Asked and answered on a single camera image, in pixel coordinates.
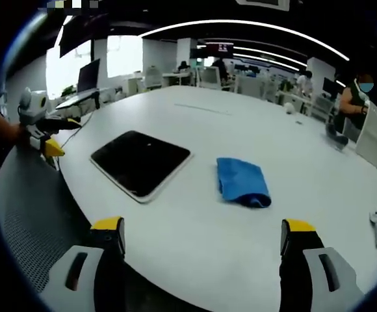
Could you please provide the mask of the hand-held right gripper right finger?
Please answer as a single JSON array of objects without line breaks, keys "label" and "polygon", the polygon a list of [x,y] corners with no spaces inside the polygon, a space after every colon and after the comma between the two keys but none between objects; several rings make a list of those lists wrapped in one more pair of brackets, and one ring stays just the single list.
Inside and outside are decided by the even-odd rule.
[{"label": "hand-held right gripper right finger", "polygon": [[364,297],[356,272],[308,222],[281,223],[280,311],[353,311]]}]

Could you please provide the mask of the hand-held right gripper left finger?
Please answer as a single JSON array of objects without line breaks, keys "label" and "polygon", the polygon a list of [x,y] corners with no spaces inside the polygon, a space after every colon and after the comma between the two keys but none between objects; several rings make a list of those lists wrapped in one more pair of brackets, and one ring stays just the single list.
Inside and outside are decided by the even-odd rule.
[{"label": "hand-held right gripper left finger", "polygon": [[50,311],[125,311],[125,221],[98,220],[86,245],[72,246],[40,293]]}]

